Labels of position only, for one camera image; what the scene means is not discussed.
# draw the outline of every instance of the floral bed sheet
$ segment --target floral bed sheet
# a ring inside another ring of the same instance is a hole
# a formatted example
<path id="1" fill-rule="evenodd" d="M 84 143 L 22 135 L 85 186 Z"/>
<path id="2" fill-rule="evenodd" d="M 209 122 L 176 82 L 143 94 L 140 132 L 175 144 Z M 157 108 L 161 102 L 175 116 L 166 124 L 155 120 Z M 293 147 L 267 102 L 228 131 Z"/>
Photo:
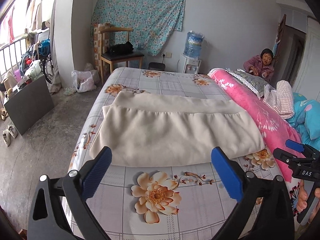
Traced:
<path id="1" fill-rule="evenodd" d="M 90 160 L 89 150 L 102 120 L 102 107 L 110 105 L 121 90 L 132 93 L 180 95 L 203 99 L 230 100 L 223 86 L 207 75 L 118 68 L 108 78 L 84 124 L 69 170 L 79 170 Z M 260 178 L 281 174 L 267 152 L 234 159 Z M 114 240 L 208 240 L 236 205 L 211 163 L 180 167 L 132 168 L 111 165 L 95 195 L 87 200 L 92 213 Z M 63 207 L 73 232 L 82 237 L 65 198 Z M 250 230 L 260 201 L 247 224 Z"/>

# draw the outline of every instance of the pillowcase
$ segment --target pillowcase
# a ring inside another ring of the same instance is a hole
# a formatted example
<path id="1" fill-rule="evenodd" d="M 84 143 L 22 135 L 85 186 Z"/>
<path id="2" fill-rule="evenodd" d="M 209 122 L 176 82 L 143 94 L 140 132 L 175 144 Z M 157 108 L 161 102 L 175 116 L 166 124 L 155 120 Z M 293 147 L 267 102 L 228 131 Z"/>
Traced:
<path id="1" fill-rule="evenodd" d="M 263 78 L 239 70 L 227 70 L 227 72 L 255 93 L 259 99 L 263 97 L 264 86 L 269 84 Z"/>

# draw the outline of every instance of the pink blanket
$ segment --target pink blanket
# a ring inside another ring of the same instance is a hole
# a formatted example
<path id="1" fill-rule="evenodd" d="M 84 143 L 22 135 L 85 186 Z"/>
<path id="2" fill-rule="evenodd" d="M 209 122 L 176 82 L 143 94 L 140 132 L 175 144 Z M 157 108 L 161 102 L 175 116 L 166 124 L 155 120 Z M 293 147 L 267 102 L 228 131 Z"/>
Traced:
<path id="1" fill-rule="evenodd" d="M 276 148 L 281 148 L 298 157 L 303 157 L 302 154 L 285 146 L 287 139 L 301 143 L 297 131 L 284 121 L 279 114 L 266 106 L 262 99 L 259 100 L 253 92 L 223 69 L 214 69 L 209 72 L 208 76 L 215 80 L 239 106 L 248 111 L 271 152 Z M 291 182 L 292 171 L 288 168 L 288 165 L 279 160 L 276 160 L 276 162 L 285 181 Z"/>

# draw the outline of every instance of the wooden door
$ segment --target wooden door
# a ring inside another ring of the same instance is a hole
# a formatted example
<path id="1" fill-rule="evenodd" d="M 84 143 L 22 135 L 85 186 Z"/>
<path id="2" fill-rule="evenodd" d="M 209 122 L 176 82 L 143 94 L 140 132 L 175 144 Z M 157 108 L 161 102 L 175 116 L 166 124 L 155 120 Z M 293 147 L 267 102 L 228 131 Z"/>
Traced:
<path id="1" fill-rule="evenodd" d="M 284 35 L 284 29 L 285 29 L 284 27 L 285 27 L 286 18 L 287 18 L 287 15 L 286 14 L 283 15 L 283 18 L 282 18 L 281 22 L 279 22 L 279 25 L 278 25 L 278 33 L 277 33 L 277 38 L 276 38 L 276 43 L 278 45 L 277 45 L 276 53 L 275 53 L 273 61 L 272 61 L 274 67 L 277 65 L 279 56 L 281 55 L 281 40 Z"/>

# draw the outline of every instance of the blue gripper pad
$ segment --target blue gripper pad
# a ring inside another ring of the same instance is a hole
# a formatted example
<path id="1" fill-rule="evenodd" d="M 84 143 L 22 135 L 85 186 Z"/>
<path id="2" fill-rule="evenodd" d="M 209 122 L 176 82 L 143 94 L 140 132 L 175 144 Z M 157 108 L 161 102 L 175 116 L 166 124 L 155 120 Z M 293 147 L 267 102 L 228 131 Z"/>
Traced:
<path id="1" fill-rule="evenodd" d="M 81 198 L 86 201 L 88 198 L 93 197 L 96 192 L 104 174 L 109 168 L 112 161 L 112 152 L 109 147 L 102 149 L 102 154 L 98 154 L 97 162 L 92 166 L 91 170 L 87 173 L 85 179 L 82 181 L 82 195 Z"/>
<path id="2" fill-rule="evenodd" d="M 296 152 L 302 153 L 304 151 L 303 144 L 297 143 L 297 142 L 292 141 L 292 140 L 286 140 L 285 141 L 285 145 L 288 148 L 290 148 L 290 149 L 292 149 L 292 150 L 294 150 Z"/>
<path id="3" fill-rule="evenodd" d="M 220 147 L 216 147 L 212 150 L 211 162 L 218 172 L 223 185 L 226 187 L 229 196 L 236 199 L 239 203 L 243 197 L 242 181 L 229 164 L 229 159 Z"/>

